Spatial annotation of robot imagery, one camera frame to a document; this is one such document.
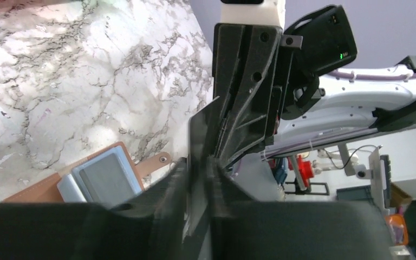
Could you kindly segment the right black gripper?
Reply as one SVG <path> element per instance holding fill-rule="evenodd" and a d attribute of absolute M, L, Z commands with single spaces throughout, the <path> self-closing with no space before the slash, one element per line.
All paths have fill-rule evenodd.
<path fill-rule="evenodd" d="M 281 36 L 282 28 L 273 25 L 215 26 L 214 93 L 220 104 L 214 157 L 223 167 L 264 140 L 274 75 L 282 90 L 278 116 L 297 119 L 326 95 L 320 76 L 353 62 L 358 53 L 341 5 L 303 16 L 285 29 L 280 45 Z"/>

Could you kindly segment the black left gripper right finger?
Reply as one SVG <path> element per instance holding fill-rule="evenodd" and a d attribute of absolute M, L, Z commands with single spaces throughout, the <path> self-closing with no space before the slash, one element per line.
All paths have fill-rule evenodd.
<path fill-rule="evenodd" d="M 392 259 L 378 209 L 359 201 L 251 198 L 207 160 L 213 259 Z"/>

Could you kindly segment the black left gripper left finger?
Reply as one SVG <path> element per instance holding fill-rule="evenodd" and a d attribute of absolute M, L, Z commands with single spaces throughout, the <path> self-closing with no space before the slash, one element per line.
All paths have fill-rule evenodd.
<path fill-rule="evenodd" d="M 113 208 L 0 203 L 0 259 L 181 259 L 187 161 Z"/>

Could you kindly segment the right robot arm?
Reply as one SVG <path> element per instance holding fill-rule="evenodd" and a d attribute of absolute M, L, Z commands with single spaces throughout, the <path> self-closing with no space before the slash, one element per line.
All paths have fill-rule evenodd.
<path fill-rule="evenodd" d="M 379 210 L 357 202 L 257 201 L 224 173 L 276 138 L 340 127 L 392 132 L 416 124 L 416 63 L 341 72 L 357 48 L 340 5 L 284 27 L 284 1 L 222 1 L 213 46 L 207 143 L 213 259 L 392 259 Z"/>

